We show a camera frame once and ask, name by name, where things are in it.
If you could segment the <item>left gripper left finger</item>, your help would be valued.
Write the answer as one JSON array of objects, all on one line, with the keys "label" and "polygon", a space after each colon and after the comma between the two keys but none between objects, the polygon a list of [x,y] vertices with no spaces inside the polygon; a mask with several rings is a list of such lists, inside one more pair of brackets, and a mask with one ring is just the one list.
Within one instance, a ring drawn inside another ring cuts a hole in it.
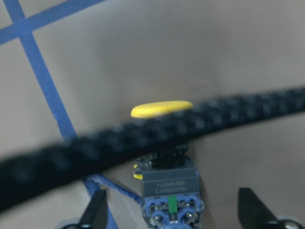
[{"label": "left gripper left finger", "polygon": [[91,198],[80,219],[81,229],[105,229],[107,226],[107,196],[105,190],[98,190]]}]

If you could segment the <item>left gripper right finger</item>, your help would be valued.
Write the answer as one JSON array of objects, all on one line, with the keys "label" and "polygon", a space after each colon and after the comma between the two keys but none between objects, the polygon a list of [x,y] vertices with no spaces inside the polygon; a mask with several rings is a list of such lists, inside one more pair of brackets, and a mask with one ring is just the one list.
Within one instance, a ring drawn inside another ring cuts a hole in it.
[{"label": "left gripper right finger", "polygon": [[243,229],[276,229],[278,219],[248,187],[238,191],[238,219]]}]

